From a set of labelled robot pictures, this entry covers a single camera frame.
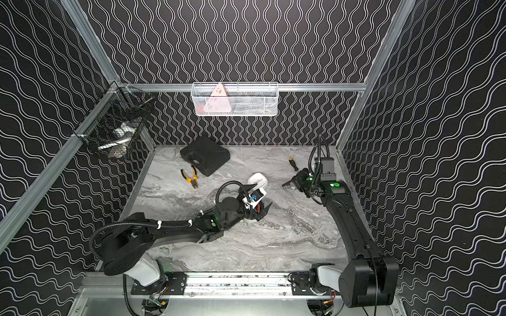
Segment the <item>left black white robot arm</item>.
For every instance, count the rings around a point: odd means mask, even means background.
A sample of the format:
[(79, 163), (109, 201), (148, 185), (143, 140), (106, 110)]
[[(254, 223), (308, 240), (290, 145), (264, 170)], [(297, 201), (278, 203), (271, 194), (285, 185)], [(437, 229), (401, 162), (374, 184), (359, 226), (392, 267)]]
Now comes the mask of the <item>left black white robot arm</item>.
[(105, 225), (92, 234), (90, 251), (103, 263), (107, 276), (124, 275), (142, 287), (166, 281), (160, 263), (148, 250), (169, 244), (213, 242), (244, 220), (260, 221), (269, 211), (264, 205), (266, 180), (243, 184), (232, 180), (219, 187), (212, 208), (181, 221), (146, 218), (142, 212)]

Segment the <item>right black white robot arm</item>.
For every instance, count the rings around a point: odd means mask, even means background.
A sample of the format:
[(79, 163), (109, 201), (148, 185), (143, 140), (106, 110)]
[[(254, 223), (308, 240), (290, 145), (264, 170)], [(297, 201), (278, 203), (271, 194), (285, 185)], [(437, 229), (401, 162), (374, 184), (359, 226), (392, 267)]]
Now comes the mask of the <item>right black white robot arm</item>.
[(383, 255), (355, 209), (349, 187), (331, 173), (315, 177), (300, 170), (283, 188), (294, 187), (306, 197), (320, 198), (335, 221), (349, 259), (344, 270), (330, 263), (313, 264), (308, 272), (309, 289), (324, 295), (335, 291), (348, 308), (391, 305), (394, 301), (399, 264)]

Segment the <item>white square alarm clock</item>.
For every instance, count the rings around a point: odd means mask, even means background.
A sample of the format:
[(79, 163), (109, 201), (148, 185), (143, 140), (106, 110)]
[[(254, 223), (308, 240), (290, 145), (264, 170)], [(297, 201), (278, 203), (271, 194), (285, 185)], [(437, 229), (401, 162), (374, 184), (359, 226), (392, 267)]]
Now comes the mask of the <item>white square alarm clock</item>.
[(254, 185), (253, 190), (257, 190), (260, 188), (266, 188), (268, 181), (262, 173), (257, 172), (248, 179), (247, 184)]

